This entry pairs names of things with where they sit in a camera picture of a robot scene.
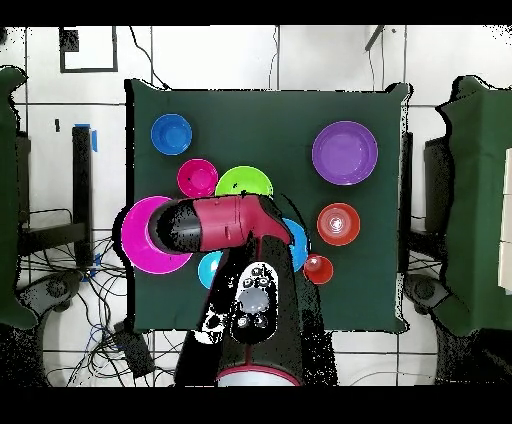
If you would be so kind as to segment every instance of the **pink bowl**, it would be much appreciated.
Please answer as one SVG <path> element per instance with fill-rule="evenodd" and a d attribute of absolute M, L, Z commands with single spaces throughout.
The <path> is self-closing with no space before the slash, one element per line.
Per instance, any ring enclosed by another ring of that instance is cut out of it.
<path fill-rule="evenodd" d="M 190 159 L 178 170 L 178 187 L 185 196 L 206 197 L 213 193 L 219 176 L 205 159 Z"/>
<path fill-rule="evenodd" d="M 192 253 L 170 255 L 159 250 L 148 234 L 151 214 L 169 197 L 154 196 L 139 200 L 128 211 L 121 227 L 121 245 L 126 256 L 141 271 L 148 274 L 168 274 L 180 269 Z"/>

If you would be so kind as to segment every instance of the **bowl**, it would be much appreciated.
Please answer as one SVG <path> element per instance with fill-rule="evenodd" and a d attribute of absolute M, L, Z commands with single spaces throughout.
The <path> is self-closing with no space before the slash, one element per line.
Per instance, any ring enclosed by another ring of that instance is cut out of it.
<path fill-rule="evenodd" d="M 333 274 L 334 267 L 332 262 L 325 256 L 312 253 L 304 263 L 304 276 L 314 284 L 328 283 Z"/>
<path fill-rule="evenodd" d="M 221 251 L 210 252 L 204 255 L 201 259 L 201 262 L 199 262 L 199 266 L 197 267 L 197 275 L 199 276 L 199 281 L 201 281 L 201 284 L 207 289 L 210 289 L 212 286 L 213 277 L 215 277 L 215 273 L 217 272 L 217 267 L 219 266 L 221 257 Z"/>
<path fill-rule="evenodd" d="M 176 179 L 185 196 L 206 197 L 214 192 L 219 176 L 207 160 L 190 159 L 181 165 Z"/>
<path fill-rule="evenodd" d="M 361 222 L 352 206 L 346 203 L 332 203 L 323 208 L 318 215 L 316 228 L 327 244 L 344 246 L 357 237 Z"/>
<path fill-rule="evenodd" d="M 241 194 L 242 191 L 266 196 L 272 196 L 274 192 L 272 183 L 262 171 L 252 166 L 237 166 L 220 177 L 215 195 Z"/>
<path fill-rule="evenodd" d="M 293 271 L 297 272 L 308 257 L 308 239 L 306 232 L 295 221 L 288 218 L 283 218 L 284 223 L 293 234 L 294 243 L 290 245 L 292 253 Z"/>
<path fill-rule="evenodd" d="M 139 200 L 126 214 L 121 227 L 121 246 L 131 263 L 148 274 L 168 274 L 180 269 L 192 257 L 191 253 L 170 255 L 159 250 L 148 234 L 148 222 L 153 212 L 169 197 L 153 196 Z"/>
<path fill-rule="evenodd" d="M 313 143 L 313 166 L 322 178 L 336 185 L 357 184 L 368 178 L 377 157 L 375 137 L 357 122 L 328 125 Z"/>
<path fill-rule="evenodd" d="M 151 141 L 164 155 L 179 155 L 190 146 L 192 128 L 181 115 L 162 115 L 151 127 Z"/>

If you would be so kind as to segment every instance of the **dark green tablecloth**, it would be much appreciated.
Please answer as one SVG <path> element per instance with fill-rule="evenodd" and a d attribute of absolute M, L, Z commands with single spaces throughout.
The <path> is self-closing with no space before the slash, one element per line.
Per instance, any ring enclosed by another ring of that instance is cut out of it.
<path fill-rule="evenodd" d="M 298 221 L 279 193 L 291 198 L 301 212 L 311 234 L 312 251 L 329 257 L 334 264 L 333 279 L 320 287 L 325 328 L 404 329 L 395 317 L 395 299 L 401 103 L 408 95 L 407 85 L 398 84 L 383 93 L 164 92 L 138 80 L 132 80 L 131 87 L 134 201 L 153 195 L 183 197 L 176 173 L 191 158 L 211 161 L 219 175 L 237 165 L 257 167 L 272 181 L 274 199 L 284 216 Z M 166 113 L 178 113 L 192 126 L 192 143 L 178 156 L 165 156 L 151 143 L 151 126 Z M 368 179 L 340 187 L 316 173 L 311 148 L 325 126 L 344 120 L 359 122 L 374 134 L 379 160 Z M 332 202 L 349 203 L 361 217 L 360 234 L 348 246 L 329 246 L 316 232 L 318 213 Z M 197 277 L 202 256 L 193 255 L 183 268 L 167 275 L 135 270 L 138 329 L 195 328 L 207 295 Z M 296 273 L 296 277 L 300 290 L 305 284 L 303 276 Z"/>
<path fill-rule="evenodd" d="M 512 147 L 512 91 L 468 76 L 455 84 L 447 115 L 455 164 L 446 244 L 446 284 L 454 296 L 435 314 L 452 333 L 512 330 L 512 296 L 498 287 L 506 149 Z"/>

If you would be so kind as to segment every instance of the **green bowl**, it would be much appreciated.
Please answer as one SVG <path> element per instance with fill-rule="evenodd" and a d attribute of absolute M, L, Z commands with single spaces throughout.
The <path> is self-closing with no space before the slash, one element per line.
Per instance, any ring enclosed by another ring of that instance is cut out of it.
<path fill-rule="evenodd" d="M 252 194 L 272 196 L 274 190 L 268 177 L 252 166 L 237 166 L 227 171 L 217 183 L 215 196 L 241 194 L 242 191 Z"/>

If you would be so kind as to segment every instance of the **light blue bowl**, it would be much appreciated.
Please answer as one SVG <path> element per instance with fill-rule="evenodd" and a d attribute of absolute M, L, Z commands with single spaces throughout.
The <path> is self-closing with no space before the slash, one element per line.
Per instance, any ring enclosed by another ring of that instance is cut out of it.
<path fill-rule="evenodd" d="M 197 275 L 199 275 L 199 281 L 201 281 L 201 284 L 207 289 L 210 289 L 212 286 L 213 277 L 215 276 L 215 272 L 217 272 L 221 256 L 221 251 L 210 252 L 204 255 L 201 262 L 199 262 Z"/>
<path fill-rule="evenodd" d="M 190 146 L 192 128 L 181 115 L 162 115 L 153 123 L 151 141 L 164 155 L 179 155 Z"/>
<path fill-rule="evenodd" d="M 297 272 L 308 257 L 308 239 L 304 228 L 295 221 L 287 218 L 283 218 L 283 221 L 293 234 L 294 244 L 290 245 L 290 250 L 292 252 L 293 271 Z"/>

